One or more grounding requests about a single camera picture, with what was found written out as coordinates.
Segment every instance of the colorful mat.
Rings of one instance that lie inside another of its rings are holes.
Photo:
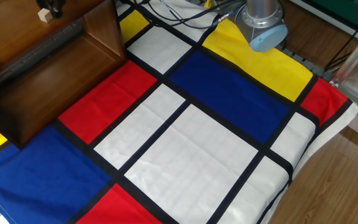
[[[203,10],[165,2],[183,17]],[[278,50],[251,52],[230,21],[192,29],[148,5],[117,11],[128,63],[23,150],[0,135],[9,223],[267,223],[300,168],[358,112]]]

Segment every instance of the blue gripper cap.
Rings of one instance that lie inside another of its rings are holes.
[[[256,52],[265,52],[281,43],[287,34],[287,26],[281,24],[257,36],[251,43],[249,43],[249,46]]]

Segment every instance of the green object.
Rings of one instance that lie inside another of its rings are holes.
[[[358,0],[312,0],[312,2],[351,23],[352,28],[358,27]]]

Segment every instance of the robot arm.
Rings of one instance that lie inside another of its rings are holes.
[[[247,0],[231,4],[222,9],[229,12],[233,21],[250,47],[256,52],[265,52],[277,46],[288,34],[284,24],[284,11],[278,0]]]

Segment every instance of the wooden floor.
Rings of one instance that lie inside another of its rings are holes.
[[[287,48],[324,67],[350,35],[282,0]],[[356,47],[358,40],[344,54]],[[358,77],[358,66],[352,73]],[[358,91],[358,78],[346,81]],[[323,146],[297,175],[270,224],[358,223],[358,118]]]

